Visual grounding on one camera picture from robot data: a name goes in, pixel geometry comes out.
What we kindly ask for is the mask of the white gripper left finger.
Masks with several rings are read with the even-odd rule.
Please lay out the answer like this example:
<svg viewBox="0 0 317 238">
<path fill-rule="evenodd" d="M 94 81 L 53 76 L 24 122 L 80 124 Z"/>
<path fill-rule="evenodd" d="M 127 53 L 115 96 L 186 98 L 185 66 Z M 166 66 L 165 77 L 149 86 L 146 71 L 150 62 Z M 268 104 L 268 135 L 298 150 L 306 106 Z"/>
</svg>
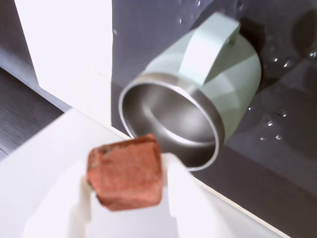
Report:
<svg viewBox="0 0 317 238">
<path fill-rule="evenodd" d="M 50 188 L 92 148 L 128 138 L 70 109 L 26 141 L 0 163 L 0 236 L 21 237 Z"/>
</svg>

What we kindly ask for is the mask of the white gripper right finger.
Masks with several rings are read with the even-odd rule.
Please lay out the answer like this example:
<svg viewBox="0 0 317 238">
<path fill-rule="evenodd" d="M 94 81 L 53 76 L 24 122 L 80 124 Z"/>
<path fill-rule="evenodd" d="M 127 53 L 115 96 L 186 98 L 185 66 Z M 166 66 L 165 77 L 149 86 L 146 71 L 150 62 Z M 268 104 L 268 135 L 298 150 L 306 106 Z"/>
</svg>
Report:
<svg viewBox="0 0 317 238">
<path fill-rule="evenodd" d="M 181 238 L 250 237 L 236 208 L 201 187 L 175 155 L 163 153 L 161 158 L 170 214 Z"/>
</svg>

